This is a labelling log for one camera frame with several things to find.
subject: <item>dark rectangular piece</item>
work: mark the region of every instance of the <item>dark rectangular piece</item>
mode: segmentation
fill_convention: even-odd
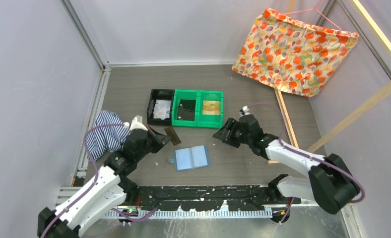
[[[166,132],[166,134],[171,138],[171,142],[172,142],[172,144],[173,144],[174,146],[181,143],[181,140],[180,140],[180,138],[178,137],[178,135],[177,135],[177,133],[175,132],[175,130],[174,130],[173,127],[167,127],[167,128],[165,128],[165,132]]]
[[[196,101],[182,99],[178,105],[177,120],[195,120]]]
[[[84,185],[84,178],[75,178],[74,179],[74,183],[73,183],[73,187],[83,187]]]

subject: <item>wooden stick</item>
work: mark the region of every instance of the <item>wooden stick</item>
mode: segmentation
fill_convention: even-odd
[[[370,14],[365,10],[363,5],[359,0],[349,0],[352,7],[356,10],[357,13],[363,18],[364,22],[367,24],[367,27],[372,31],[374,36],[380,42],[381,46],[383,46],[384,50],[391,58],[391,42],[384,34],[384,32],[379,28],[376,22],[372,19]]]
[[[291,12],[292,11],[293,5],[295,4],[295,2],[296,2],[296,0],[290,0],[288,2],[288,5],[286,7],[286,12]],[[290,122],[289,114],[288,114],[287,109],[286,109],[286,104],[285,104],[285,100],[283,99],[282,92],[280,92],[277,89],[275,89],[274,92],[276,93],[276,98],[277,98],[277,102],[278,102],[279,107],[280,107],[280,111],[283,114],[283,120],[284,120],[284,123],[286,125],[286,130],[288,132],[289,141],[290,141],[291,145],[293,145],[295,147],[299,147],[298,146],[298,141],[296,140],[295,132],[293,131],[292,123]],[[269,164],[269,165],[271,165],[271,164],[279,164],[279,162],[273,161],[273,160],[269,160],[267,164]]]
[[[319,139],[317,142],[312,145],[308,151],[314,153],[318,148],[329,142],[334,136],[339,134],[341,131],[350,126],[358,118],[360,118],[367,111],[372,109],[375,105],[380,103],[386,97],[391,94],[391,81],[382,87],[377,93],[371,96],[366,102],[360,105],[355,111],[343,119],[339,124],[337,124],[329,133]]]
[[[299,148],[298,141],[296,140],[295,132],[293,131],[292,123],[289,118],[289,114],[286,108],[285,101],[283,100],[282,92],[275,90],[277,96],[277,102],[279,103],[280,110],[283,114],[283,119],[285,121],[286,130],[288,131],[288,137],[290,144]]]

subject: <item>orange floral fabric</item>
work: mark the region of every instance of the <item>orange floral fabric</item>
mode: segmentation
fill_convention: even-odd
[[[258,16],[232,69],[282,92],[317,95],[358,33],[333,30],[267,8]]]

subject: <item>blue notebook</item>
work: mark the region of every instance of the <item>blue notebook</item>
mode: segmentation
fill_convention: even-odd
[[[176,171],[192,170],[210,166],[207,146],[195,146],[174,151],[174,164]]]

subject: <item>small white object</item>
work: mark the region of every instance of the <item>small white object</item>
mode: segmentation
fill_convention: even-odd
[[[239,111],[239,116],[245,116],[245,115],[249,115],[250,113],[248,112],[250,109],[248,108],[248,106],[243,106],[241,108],[242,112]]]
[[[143,123],[141,123],[142,121],[143,119],[141,116],[135,116],[131,121],[130,130],[132,131],[134,129],[142,129],[147,131],[147,128],[143,125]]]

